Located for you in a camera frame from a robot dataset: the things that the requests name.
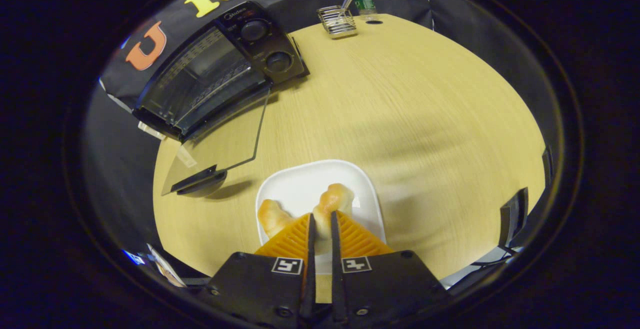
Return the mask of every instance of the metal utensil holder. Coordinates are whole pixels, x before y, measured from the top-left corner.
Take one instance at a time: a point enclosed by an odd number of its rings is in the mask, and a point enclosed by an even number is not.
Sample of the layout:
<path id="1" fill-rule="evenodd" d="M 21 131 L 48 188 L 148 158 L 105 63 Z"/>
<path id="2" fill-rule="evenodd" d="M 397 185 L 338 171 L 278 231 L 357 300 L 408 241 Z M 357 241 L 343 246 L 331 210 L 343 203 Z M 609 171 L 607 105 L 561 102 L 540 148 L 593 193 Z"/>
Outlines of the metal utensil holder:
<path id="1" fill-rule="evenodd" d="M 343 9 L 338 5 L 323 7 L 317 10 L 318 18 L 329 33 L 331 39 L 349 37 L 358 34 L 356 22 L 349 9 Z"/>

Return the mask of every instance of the bread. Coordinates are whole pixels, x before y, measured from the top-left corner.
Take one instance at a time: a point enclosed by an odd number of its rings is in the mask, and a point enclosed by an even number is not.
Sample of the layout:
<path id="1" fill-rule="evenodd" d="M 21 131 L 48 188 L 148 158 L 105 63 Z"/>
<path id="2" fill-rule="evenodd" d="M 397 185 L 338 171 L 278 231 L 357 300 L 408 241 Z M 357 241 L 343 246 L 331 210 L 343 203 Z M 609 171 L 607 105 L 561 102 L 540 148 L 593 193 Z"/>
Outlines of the bread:
<path id="1" fill-rule="evenodd" d="M 270 239 L 294 219 L 280 208 L 277 201 L 266 199 L 258 209 L 258 221 Z"/>
<path id="2" fill-rule="evenodd" d="M 315 254 L 324 254 L 331 250 L 331 213 L 341 211 L 352 215 L 354 192 L 340 183 L 329 185 L 320 195 L 320 203 L 313 208 L 315 219 Z"/>

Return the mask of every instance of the white plate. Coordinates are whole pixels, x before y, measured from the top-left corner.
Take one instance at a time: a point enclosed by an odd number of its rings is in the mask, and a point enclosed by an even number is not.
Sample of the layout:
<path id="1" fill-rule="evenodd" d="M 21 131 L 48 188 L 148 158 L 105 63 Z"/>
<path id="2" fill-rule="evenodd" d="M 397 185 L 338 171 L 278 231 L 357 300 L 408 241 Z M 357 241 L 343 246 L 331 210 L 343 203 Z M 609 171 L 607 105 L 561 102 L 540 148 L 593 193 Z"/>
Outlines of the white plate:
<path id="1" fill-rule="evenodd" d="M 352 218 L 386 243 L 385 227 L 376 190 L 369 177 L 354 163 L 344 160 L 320 160 L 290 167 L 276 172 L 265 179 L 255 199 L 255 212 L 265 199 L 275 200 L 291 217 L 300 217 L 313 211 L 320 201 L 320 195 L 333 183 L 340 183 L 353 194 Z M 258 219 L 260 244 L 269 237 Z M 331 274 L 331 253 L 315 256 L 315 273 Z"/>

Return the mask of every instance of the round table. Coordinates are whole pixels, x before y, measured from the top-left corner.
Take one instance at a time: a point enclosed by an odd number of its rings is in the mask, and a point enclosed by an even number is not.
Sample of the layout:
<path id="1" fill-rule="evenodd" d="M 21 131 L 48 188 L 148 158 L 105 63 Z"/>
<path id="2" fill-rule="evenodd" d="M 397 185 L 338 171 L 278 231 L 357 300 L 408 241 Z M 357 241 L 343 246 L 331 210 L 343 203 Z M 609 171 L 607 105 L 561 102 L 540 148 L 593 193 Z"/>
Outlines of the round table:
<path id="1" fill-rule="evenodd" d="M 311 74 L 274 88 L 256 159 L 231 169 L 212 196 L 161 195 L 180 147 L 163 140 L 153 210 L 167 252 L 210 276 L 230 254 L 253 253 L 262 182 L 319 160 L 364 170 L 388 245 L 415 251 L 438 279 L 496 247 L 500 208 L 519 189 L 528 188 L 528 210 L 535 206 L 545 188 L 545 143 L 514 88 L 443 35 L 388 14 L 379 19 L 356 17 L 358 35 L 336 40 L 320 24 L 290 33 Z M 242 120 L 226 130 L 255 132 Z M 211 150 L 224 155 L 234 145 Z M 329 275 L 318 275 L 317 301 L 330 302 Z"/>

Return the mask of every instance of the water bottle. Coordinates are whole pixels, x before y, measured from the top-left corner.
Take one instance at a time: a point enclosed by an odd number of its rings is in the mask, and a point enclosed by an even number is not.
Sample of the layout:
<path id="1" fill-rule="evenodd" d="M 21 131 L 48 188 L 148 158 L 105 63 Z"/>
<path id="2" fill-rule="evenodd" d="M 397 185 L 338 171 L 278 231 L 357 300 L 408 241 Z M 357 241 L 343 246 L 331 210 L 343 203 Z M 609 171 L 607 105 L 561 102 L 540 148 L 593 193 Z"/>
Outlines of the water bottle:
<path id="1" fill-rule="evenodd" d="M 353 0 L 358 8 L 358 14 L 365 20 L 376 20 L 378 12 L 373 0 Z"/>

